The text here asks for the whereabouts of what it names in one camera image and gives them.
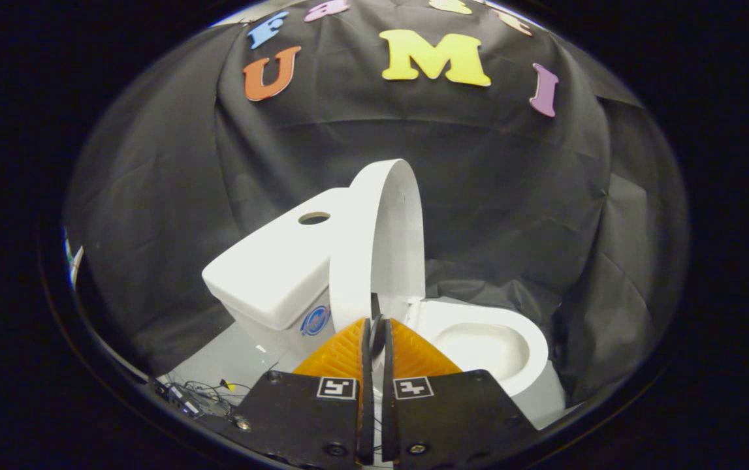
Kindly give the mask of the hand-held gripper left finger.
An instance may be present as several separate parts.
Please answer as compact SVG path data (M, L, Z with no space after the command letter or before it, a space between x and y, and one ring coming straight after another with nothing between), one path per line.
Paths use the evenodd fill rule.
M370 337L370 319L357 319L293 372L266 372L237 406L230 440L289 467L371 464Z

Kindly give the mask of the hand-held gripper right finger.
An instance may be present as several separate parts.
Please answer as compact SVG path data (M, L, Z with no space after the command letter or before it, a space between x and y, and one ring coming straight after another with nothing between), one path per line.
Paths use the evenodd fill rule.
M395 467L492 467L538 431L484 369L461 371L427 340L385 319L382 458Z

